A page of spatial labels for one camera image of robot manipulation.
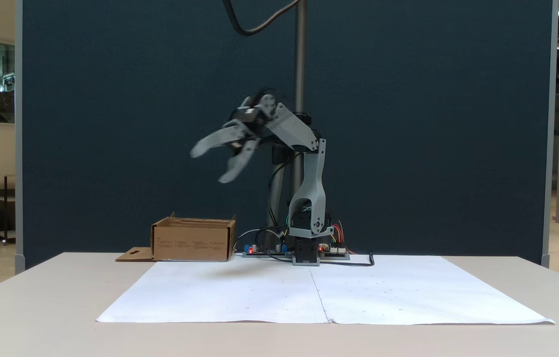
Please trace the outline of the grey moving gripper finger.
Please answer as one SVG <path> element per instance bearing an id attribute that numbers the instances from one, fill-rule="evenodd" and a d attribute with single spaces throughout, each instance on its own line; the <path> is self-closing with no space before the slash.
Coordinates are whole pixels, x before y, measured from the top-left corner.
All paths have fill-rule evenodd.
<path id="1" fill-rule="evenodd" d="M 259 139 L 246 140 L 245 143 L 239 147 L 239 151 L 236 155 L 229 159 L 227 171 L 218 178 L 219 183 L 232 182 L 240 175 L 254 155 L 259 141 Z"/>

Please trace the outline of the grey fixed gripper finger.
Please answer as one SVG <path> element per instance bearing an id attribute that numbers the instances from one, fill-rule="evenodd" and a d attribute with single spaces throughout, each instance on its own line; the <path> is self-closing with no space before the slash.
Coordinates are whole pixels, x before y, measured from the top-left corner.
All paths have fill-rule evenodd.
<path id="1" fill-rule="evenodd" d="M 191 158 L 200 157 L 209 151 L 209 149 L 236 142 L 245 138 L 245 136 L 246 131 L 240 126 L 229 126 L 218 129 L 196 142 L 190 151 L 190 156 Z"/>

